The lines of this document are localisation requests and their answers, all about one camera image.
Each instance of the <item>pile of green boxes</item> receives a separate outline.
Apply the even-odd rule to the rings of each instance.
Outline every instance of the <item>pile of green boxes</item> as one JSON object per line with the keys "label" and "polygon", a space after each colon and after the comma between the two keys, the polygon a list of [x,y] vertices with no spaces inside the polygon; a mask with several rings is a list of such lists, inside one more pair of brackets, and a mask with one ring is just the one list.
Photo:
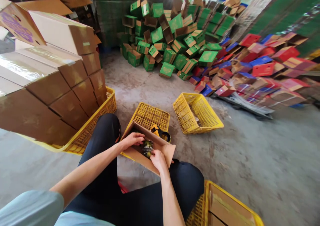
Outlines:
{"label": "pile of green boxes", "polygon": [[196,65],[206,67],[216,58],[219,45],[206,41],[206,33],[222,37],[233,18],[192,4],[187,5],[187,13],[177,4],[172,9],[176,14],[169,16],[168,11],[162,3],[149,5],[147,0],[131,4],[130,15],[122,21],[121,52],[134,67],[143,64],[146,71],[153,71],[159,66],[160,76],[177,73],[187,80]]}

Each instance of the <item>person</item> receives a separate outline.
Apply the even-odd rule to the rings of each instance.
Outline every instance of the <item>person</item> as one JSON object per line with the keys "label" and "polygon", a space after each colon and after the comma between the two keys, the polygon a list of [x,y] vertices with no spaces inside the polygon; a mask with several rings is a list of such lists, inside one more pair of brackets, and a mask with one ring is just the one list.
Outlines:
{"label": "person", "polygon": [[162,152],[154,150],[150,159],[161,181],[123,194],[117,155],[142,144],[144,135],[131,133],[120,142],[119,138],[118,118],[100,116],[78,167],[49,191],[16,197],[0,210],[0,225],[185,225],[204,192],[201,172],[177,160],[168,169]]}

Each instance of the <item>hand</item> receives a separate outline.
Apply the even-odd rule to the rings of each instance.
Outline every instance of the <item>hand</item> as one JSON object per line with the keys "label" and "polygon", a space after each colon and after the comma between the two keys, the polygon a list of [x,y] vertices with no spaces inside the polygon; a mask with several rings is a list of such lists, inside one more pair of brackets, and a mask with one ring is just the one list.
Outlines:
{"label": "hand", "polygon": [[127,148],[129,148],[132,145],[140,145],[143,144],[144,141],[144,134],[141,133],[131,133],[129,134],[127,137],[125,137],[121,143],[123,144],[123,149],[122,150],[126,150]]}
{"label": "hand", "polygon": [[158,149],[151,151],[151,153],[152,156],[150,156],[150,159],[157,170],[159,170],[160,176],[165,173],[169,173],[169,169],[163,153]]}

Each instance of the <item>yellow basket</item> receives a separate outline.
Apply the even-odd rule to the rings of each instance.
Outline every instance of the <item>yellow basket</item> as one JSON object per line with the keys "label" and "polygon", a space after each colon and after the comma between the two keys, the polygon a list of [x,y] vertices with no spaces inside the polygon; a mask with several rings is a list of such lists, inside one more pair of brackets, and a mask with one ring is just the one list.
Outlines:
{"label": "yellow basket", "polygon": [[114,94],[114,89],[107,88],[107,97],[108,99],[100,106],[100,108],[88,119],[88,121],[82,126],[81,129],[69,140],[68,143],[64,146],[59,145],[50,145],[44,142],[39,142],[25,135],[21,135],[22,137],[50,150],[53,152],[67,152],[73,153],[77,155],[82,155],[84,150],[87,147],[87,144],[92,136],[93,130],[96,127],[98,118],[106,113],[114,113],[117,109],[116,97]]}
{"label": "yellow basket", "polygon": [[206,133],[224,127],[202,94],[182,93],[173,103],[173,108],[184,134]]}
{"label": "yellow basket", "polygon": [[140,102],[127,128],[133,121],[146,128],[147,130],[151,130],[151,127],[156,124],[163,131],[168,131],[170,114],[151,105]]}
{"label": "yellow basket", "polygon": [[220,191],[222,191],[224,194],[226,194],[228,197],[236,201],[238,204],[240,204],[242,207],[244,207],[246,210],[248,210],[250,213],[252,213],[255,225],[256,226],[264,226],[262,219],[259,217],[258,214],[256,214],[252,209],[250,209],[247,205],[233,197],[231,194],[229,194],[227,191],[225,191],[223,188],[220,188],[215,183],[206,180],[204,182],[204,194],[200,196],[196,206],[191,211],[191,214],[189,215],[186,226],[207,226],[208,225],[208,215],[209,215],[209,196],[211,195],[210,192],[210,185],[216,187]]}

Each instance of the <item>leg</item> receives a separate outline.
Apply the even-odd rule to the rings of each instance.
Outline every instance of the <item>leg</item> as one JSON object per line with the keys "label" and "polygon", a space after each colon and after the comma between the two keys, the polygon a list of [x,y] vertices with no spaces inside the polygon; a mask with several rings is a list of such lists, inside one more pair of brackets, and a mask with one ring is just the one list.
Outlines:
{"label": "leg", "polygon": [[[79,165],[112,147],[119,135],[120,123],[118,118],[110,113],[100,116]],[[106,220],[106,212],[111,211],[105,211],[105,207],[117,200],[117,197],[121,194],[118,185],[117,158],[115,158],[64,211],[74,211]]]}
{"label": "leg", "polygon": [[[203,175],[185,162],[171,164],[169,171],[183,218],[187,220],[204,192]],[[129,211],[127,225],[163,225],[161,182],[123,194],[122,198]]]}

